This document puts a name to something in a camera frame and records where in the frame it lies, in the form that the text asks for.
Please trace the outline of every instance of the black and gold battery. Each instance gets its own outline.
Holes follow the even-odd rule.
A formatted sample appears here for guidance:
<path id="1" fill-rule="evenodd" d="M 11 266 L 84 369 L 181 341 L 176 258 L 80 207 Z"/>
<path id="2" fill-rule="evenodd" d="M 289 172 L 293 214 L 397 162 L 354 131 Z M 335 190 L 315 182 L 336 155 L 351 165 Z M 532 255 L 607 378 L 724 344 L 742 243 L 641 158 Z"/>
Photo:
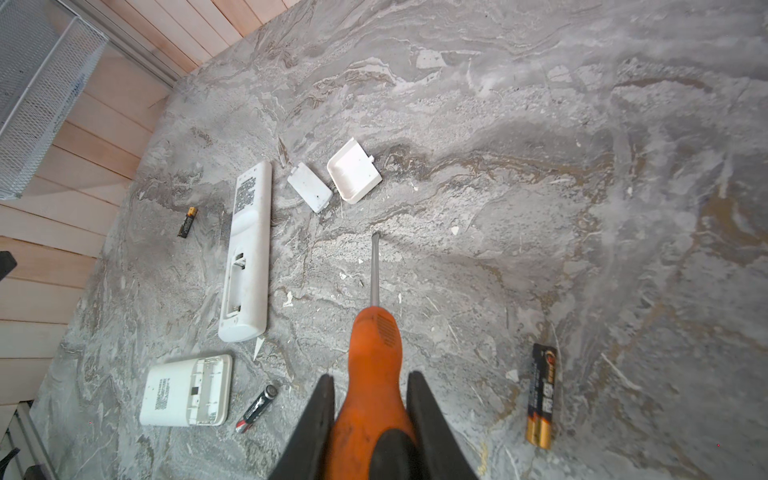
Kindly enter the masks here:
<path id="1" fill-rule="evenodd" d="M 549 450 L 552 445 L 552 409 L 557 349 L 535 343 L 531 358 L 531 388 L 528 394 L 528 425 L 525 439 Z"/>
<path id="2" fill-rule="evenodd" d="M 179 229 L 179 237 L 187 238 L 190 228 L 192 228 L 192 222 L 194 222 L 195 215 L 197 215 L 197 208 L 190 207 L 187 211 L 187 217 L 184 219 L 184 223 L 182 223 L 181 228 Z"/>

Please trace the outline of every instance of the wooden wall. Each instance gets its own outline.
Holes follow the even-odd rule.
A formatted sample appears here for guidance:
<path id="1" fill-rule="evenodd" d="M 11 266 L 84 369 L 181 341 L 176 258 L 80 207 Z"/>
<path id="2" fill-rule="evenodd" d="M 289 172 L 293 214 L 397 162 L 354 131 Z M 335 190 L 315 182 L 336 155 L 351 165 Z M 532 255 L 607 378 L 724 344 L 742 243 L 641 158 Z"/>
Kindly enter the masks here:
<path id="1" fill-rule="evenodd" d="M 79 0 L 184 76 L 299 0 Z"/>
<path id="2" fill-rule="evenodd" d="M 108 47 L 22 198 L 0 201 L 18 262 L 0 281 L 0 412 L 35 397 L 169 94 Z"/>

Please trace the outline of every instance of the orange screwdriver handle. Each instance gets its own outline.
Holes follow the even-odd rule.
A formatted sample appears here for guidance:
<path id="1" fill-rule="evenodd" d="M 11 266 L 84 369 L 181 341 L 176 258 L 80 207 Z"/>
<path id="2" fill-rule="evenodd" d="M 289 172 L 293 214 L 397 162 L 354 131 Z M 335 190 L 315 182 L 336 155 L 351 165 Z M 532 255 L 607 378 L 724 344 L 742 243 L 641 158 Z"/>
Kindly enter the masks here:
<path id="1" fill-rule="evenodd" d="M 379 437 L 390 429 L 416 437 L 400 397 L 402 341 L 395 318 L 379 306 L 355 318 L 349 341 L 349 391 L 331 429 L 327 480 L 367 480 Z"/>

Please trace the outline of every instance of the metal mesh tray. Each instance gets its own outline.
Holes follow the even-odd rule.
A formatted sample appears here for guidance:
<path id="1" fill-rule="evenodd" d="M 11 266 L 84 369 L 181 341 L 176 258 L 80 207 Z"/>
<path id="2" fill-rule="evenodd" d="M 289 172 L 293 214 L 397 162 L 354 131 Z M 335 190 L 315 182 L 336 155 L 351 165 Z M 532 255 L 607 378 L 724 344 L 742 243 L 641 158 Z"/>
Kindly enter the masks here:
<path id="1" fill-rule="evenodd" d="M 49 0 L 0 0 L 0 200 L 19 198 L 107 37 Z"/>

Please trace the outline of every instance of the gray marble surface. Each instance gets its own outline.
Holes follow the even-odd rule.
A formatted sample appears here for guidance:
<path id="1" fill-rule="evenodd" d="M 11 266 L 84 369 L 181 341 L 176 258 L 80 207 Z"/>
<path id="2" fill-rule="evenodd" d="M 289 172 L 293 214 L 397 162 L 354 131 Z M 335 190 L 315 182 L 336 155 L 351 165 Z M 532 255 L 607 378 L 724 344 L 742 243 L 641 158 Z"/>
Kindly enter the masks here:
<path id="1" fill-rule="evenodd" d="M 346 393 L 374 230 L 403 390 L 424 372 L 481 478 L 765 478 L 766 23 L 750 0 L 282 14 L 168 101 L 33 408 L 60 478 L 265 478 L 318 377 Z M 303 161 L 332 185 L 350 137 L 384 180 L 315 215 L 286 176 Z M 262 159 L 254 362 L 217 315 L 233 183 Z M 523 438 L 536 341 L 561 353 L 550 452 Z M 222 352 L 224 425 L 139 425 L 149 366 Z M 280 396 L 236 434 L 268 382 Z"/>

